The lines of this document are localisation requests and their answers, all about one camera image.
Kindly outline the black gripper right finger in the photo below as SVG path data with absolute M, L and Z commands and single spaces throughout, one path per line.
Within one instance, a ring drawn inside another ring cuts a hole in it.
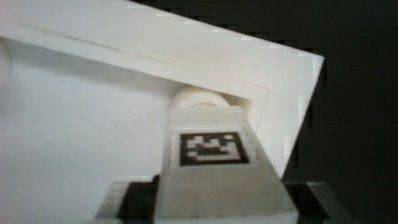
M 320 182 L 287 182 L 285 187 L 299 210 L 297 224 L 326 224 L 329 214 L 320 199 Z

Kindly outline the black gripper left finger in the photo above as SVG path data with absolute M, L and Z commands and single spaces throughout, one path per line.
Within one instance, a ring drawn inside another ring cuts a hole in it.
M 155 224 L 155 204 L 161 176 L 150 182 L 132 182 L 123 197 L 118 218 L 123 224 Z

